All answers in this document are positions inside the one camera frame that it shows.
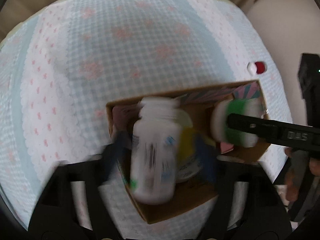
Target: bottle label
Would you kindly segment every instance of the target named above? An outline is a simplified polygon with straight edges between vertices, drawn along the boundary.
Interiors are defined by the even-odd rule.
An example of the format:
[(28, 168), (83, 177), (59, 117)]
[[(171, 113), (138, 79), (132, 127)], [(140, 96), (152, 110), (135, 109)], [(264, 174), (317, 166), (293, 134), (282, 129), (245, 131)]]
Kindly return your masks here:
[(163, 194), (175, 185), (177, 141), (173, 136), (153, 134), (144, 139), (133, 135), (131, 190)]

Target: bed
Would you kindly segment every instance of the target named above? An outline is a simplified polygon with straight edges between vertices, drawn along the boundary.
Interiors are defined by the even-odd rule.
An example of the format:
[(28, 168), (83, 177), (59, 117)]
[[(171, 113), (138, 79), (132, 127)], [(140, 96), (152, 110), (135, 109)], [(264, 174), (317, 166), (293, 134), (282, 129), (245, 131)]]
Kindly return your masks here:
[[(1, 196), (27, 228), (58, 161), (79, 162), (110, 143), (105, 105), (153, 92), (258, 78), (271, 119), (292, 122), (279, 71), (244, 13), (229, 0), (60, 0), (0, 45)], [(283, 148), (260, 160), (271, 180)], [(81, 184), (74, 190), (81, 191)], [(101, 193), (124, 238), (194, 238), (213, 201), (153, 225), (139, 216), (117, 169)], [(83, 197), (81, 224), (90, 228)]]

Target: wall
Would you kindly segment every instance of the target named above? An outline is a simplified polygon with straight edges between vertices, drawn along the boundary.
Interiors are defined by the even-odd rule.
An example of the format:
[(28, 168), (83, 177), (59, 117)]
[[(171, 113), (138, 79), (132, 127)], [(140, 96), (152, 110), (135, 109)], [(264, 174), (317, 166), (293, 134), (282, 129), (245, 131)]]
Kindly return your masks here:
[(283, 79), (293, 122), (306, 124), (297, 73), (303, 52), (320, 54), (320, 10), (314, 0), (258, 0), (247, 13)]

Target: cardboard box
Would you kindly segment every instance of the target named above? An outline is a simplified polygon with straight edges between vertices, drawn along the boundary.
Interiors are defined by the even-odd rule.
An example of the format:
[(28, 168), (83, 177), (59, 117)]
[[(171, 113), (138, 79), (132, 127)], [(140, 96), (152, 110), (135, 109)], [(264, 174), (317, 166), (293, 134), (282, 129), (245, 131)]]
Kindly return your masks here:
[[(205, 86), (193, 89), (172, 91), (172, 92), (163, 92), (157, 93), (153, 95), (144, 95), (136, 98), (123, 99), (120, 101), (113, 101), (107, 103), (107, 116), (109, 123), (109, 133), (110, 136), (113, 132), (113, 117), (112, 117), (112, 109), (114, 106), (118, 105), (131, 105), (136, 104), (145, 96), (161, 96), (161, 97), (171, 97), (175, 98), (187, 93), (191, 92), (199, 92), (213, 89), (223, 89), (223, 88), (236, 88), (242, 85), (246, 85), (252, 82), (257, 82), (258, 80), (251, 80), (246, 82), (235, 82), (235, 83), (227, 83), (227, 84), (215, 84), (212, 86)], [(263, 93), (260, 86), (260, 96), (262, 98), (262, 102), (265, 105), (263, 99)], [(193, 121), (193, 127), (200, 131), (201, 133), (210, 135), (209, 128), (209, 116), (207, 109), (210, 107), (214, 107), (212, 103), (199, 103), (199, 104), (186, 104), (181, 106), (183, 110), (185, 110), (191, 117)], [(128, 125), (127, 130), (129, 133), (132, 133), (133, 124), (138, 119), (138, 117), (132, 119)], [(225, 155), (233, 156), (244, 160), (246, 163), (255, 162), (264, 154), (264, 152), (269, 147), (269, 143), (264, 142), (263, 140), (259, 140), (257, 145), (252, 148), (243, 148), (243, 147), (235, 147), (235, 149)], [(214, 186), (207, 182), (202, 181), (197, 177), (193, 177), (186, 182), (176, 184), (174, 197), (167, 203), (161, 205), (145, 205), (136, 201), (130, 192), (130, 187), (128, 182), (130, 181), (130, 161), (131, 154), (125, 156), (122, 163), (119, 163), (119, 168), (121, 174), (124, 178), (125, 188), (130, 196), (133, 205), (136, 207), (137, 211), (141, 215), (141, 217), (148, 223), (153, 224), (163, 220), (167, 220), (169, 218), (178, 216), (184, 212), (187, 212), (205, 202), (215, 197), (217, 194), (214, 190)]]

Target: green label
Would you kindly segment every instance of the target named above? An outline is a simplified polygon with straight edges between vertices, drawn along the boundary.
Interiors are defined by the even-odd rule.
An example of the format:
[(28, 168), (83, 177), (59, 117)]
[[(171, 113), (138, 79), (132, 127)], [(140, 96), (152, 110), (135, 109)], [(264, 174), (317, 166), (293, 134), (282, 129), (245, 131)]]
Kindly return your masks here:
[(138, 182), (135, 179), (130, 179), (130, 189), (135, 190), (138, 186)]
[[(227, 107), (226, 116), (228, 116), (229, 114), (244, 114), (244, 108), (247, 101), (248, 99), (234, 99), (230, 101)], [(229, 143), (232, 143), (238, 146), (243, 145), (242, 136), (244, 135), (244, 133), (241, 131), (229, 128), (227, 126), (227, 122), (225, 124), (225, 133)]]

